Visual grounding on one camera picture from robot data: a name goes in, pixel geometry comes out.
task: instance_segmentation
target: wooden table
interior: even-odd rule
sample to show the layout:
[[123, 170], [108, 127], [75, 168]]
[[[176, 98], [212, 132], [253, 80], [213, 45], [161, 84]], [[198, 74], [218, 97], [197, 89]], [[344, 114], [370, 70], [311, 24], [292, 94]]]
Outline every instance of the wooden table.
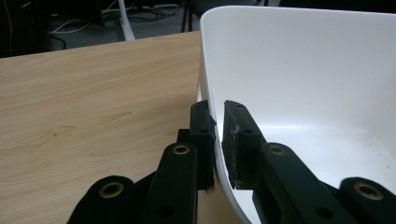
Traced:
[[[189, 127], [199, 57], [187, 33], [0, 59], [0, 223], [66, 223], [97, 180], [156, 170]], [[236, 220], [205, 195], [201, 223]]]

